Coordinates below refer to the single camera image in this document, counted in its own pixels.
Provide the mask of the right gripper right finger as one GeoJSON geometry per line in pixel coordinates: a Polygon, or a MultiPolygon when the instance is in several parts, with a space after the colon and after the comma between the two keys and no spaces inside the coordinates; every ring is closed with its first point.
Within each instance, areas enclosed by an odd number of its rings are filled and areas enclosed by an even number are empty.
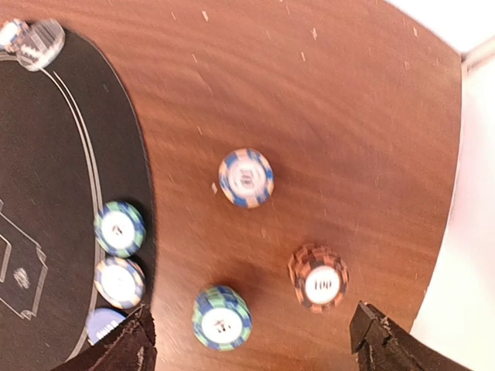
{"type": "Polygon", "coordinates": [[[372,304],[359,302],[350,322],[350,348],[360,370],[465,370],[397,325],[372,304]]]}

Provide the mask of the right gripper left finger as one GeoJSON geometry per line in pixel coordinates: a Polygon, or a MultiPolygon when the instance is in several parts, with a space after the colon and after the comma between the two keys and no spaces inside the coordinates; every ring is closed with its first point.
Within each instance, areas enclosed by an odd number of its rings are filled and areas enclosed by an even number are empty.
{"type": "Polygon", "coordinates": [[[139,305],[117,328],[55,371],[154,371],[155,324],[148,305],[139,305]]]}

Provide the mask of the blue round blind button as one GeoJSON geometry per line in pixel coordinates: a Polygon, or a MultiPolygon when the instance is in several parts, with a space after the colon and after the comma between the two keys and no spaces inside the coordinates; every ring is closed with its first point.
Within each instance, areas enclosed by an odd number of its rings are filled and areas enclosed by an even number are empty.
{"type": "Polygon", "coordinates": [[[125,316],[118,311],[110,308],[95,308],[86,320],[86,331],[88,342],[91,345],[102,340],[111,331],[117,328],[125,316]]]}

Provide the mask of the blue white chip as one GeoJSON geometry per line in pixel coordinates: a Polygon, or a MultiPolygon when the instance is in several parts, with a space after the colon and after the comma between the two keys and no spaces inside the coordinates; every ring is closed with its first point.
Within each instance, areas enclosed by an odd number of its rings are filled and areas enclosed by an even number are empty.
{"type": "Polygon", "coordinates": [[[16,53],[24,43],[28,31],[29,26],[20,19],[6,21],[1,27],[1,49],[16,53]]]}
{"type": "Polygon", "coordinates": [[[132,260],[110,256],[97,264],[94,286],[113,307],[130,309],[144,297],[145,275],[132,260]]]}

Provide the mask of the green chip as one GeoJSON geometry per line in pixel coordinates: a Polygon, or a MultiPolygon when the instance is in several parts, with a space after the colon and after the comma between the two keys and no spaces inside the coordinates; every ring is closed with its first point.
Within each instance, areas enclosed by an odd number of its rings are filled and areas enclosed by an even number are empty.
{"type": "Polygon", "coordinates": [[[110,201],[95,216],[94,233],[106,253],[127,258],[141,248],[146,228],[141,213],[132,204],[110,201]]]}

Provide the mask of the clear acrylic dealer button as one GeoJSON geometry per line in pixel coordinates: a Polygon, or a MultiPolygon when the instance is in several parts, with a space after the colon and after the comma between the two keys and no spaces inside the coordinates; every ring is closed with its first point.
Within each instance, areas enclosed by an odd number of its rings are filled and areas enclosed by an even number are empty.
{"type": "Polygon", "coordinates": [[[58,57],[65,39],[65,31],[55,19],[34,22],[15,54],[16,59],[30,72],[44,69],[58,57]]]}

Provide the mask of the blue white chip top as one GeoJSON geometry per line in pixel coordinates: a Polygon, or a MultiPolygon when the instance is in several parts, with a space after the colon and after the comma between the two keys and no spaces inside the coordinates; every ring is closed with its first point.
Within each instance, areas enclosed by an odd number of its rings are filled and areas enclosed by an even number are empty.
{"type": "Polygon", "coordinates": [[[24,43],[28,31],[29,26],[20,19],[6,21],[1,27],[1,49],[16,53],[24,43]]]}

